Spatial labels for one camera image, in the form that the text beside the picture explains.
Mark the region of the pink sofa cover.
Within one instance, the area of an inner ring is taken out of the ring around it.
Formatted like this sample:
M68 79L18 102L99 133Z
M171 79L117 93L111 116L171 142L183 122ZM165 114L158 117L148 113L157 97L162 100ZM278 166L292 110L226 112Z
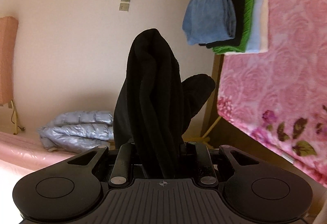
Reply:
M48 151L40 141L1 132L1 168L28 174L73 157L66 151Z

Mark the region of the light blue folded garment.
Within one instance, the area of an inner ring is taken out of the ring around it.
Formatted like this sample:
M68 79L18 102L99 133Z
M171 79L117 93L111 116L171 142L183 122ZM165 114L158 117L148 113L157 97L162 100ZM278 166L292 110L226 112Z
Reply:
M259 53L261 46L261 12L263 0L254 0L252 23L246 53Z

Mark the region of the green folded knit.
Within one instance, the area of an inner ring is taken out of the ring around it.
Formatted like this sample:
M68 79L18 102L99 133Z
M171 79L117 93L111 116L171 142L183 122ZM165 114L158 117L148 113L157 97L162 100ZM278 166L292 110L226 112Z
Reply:
M232 0L236 14L236 35L212 48L215 54L244 53L251 33L255 0Z

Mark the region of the silver grey down jacket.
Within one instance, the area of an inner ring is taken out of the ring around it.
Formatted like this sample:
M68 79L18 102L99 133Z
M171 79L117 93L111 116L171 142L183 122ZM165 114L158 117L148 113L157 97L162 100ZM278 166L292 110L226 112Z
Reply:
M82 153L97 146L110 146L114 139L113 115L106 110L63 113L40 127L38 134L49 151Z

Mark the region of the black folded garment in stack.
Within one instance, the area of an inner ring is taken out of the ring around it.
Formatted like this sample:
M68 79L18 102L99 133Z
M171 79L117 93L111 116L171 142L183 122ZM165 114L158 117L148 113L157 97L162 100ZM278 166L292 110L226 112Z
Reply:
M241 42L242 33L243 33L243 16L245 8L245 0L232 0L234 11L236 14L236 34L233 39L225 41L215 41L211 43L200 43L199 46L206 46L206 48L213 47L223 47L223 46L232 46L238 47Z

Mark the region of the pink floral blanket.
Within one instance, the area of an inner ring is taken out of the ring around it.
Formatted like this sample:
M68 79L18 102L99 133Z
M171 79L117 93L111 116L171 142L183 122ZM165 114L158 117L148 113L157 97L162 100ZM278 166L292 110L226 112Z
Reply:
M326 184L326 0L268 0L268 51L224 58L220 116Z

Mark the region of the black garment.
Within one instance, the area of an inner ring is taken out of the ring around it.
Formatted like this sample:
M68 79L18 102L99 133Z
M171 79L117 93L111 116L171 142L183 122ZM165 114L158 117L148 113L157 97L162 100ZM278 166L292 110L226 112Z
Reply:
M213 47L223 47L223 46L232 46L238 47L241 42L242 33L243 33L243 16L245 8L245 0L232 0L234 11L236 14L236 34L233 39L225 41L215 41L211 43L200 43L199 46L206 46L206 48Z
M182 81L179 63L157 29L138 34L114 110L116 148L134 143L149 177L178 177L185 148L182 136L215 86L206 74Z

